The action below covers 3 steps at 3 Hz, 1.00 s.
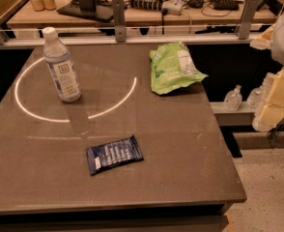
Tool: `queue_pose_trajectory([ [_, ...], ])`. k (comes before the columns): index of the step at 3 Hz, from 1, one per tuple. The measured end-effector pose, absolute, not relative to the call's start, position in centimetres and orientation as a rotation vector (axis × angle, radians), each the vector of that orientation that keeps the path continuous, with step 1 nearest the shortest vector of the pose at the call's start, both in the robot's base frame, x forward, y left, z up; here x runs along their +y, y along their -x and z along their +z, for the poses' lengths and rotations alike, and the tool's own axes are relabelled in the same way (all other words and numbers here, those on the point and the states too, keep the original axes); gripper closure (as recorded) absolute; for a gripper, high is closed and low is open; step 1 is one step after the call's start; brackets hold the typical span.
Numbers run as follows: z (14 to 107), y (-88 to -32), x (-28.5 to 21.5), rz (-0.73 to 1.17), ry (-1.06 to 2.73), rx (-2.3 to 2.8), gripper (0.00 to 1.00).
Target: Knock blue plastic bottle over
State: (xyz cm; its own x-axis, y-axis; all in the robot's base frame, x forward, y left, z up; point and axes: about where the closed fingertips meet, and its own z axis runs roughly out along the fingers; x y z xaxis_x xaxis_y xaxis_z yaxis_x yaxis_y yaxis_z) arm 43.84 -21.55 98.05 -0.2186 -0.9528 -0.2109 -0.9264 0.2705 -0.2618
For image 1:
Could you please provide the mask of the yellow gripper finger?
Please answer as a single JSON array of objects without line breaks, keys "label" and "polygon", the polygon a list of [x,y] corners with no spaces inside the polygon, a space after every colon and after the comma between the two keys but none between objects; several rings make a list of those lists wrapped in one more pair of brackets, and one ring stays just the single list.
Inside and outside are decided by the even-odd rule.
[{"label": "yellow gripper finger", "polygon": [[252,40],[250,46],[259,50],[270,49],[273,30],[274,25],[270,26],[266,31]]},{"label": "yellow gripper finger", "polygon": [[268,72],[262,83],[262,94],[257,104],[252,127],[266,132],[284,119],[284,67],[278,73]]}]

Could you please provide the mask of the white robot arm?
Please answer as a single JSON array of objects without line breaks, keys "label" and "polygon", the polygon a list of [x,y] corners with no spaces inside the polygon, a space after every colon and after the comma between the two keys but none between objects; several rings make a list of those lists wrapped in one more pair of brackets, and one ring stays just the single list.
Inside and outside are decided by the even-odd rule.
[{"label": "white robot arm", "polygon": [[284,118],[284,13],[276,22],[250,46],[256,49],[269,49],[271,58],[282,65],[275,75],[267,75],[262,84],[262,97],[259,99],[252,126],[256,131],[270,131]]}]

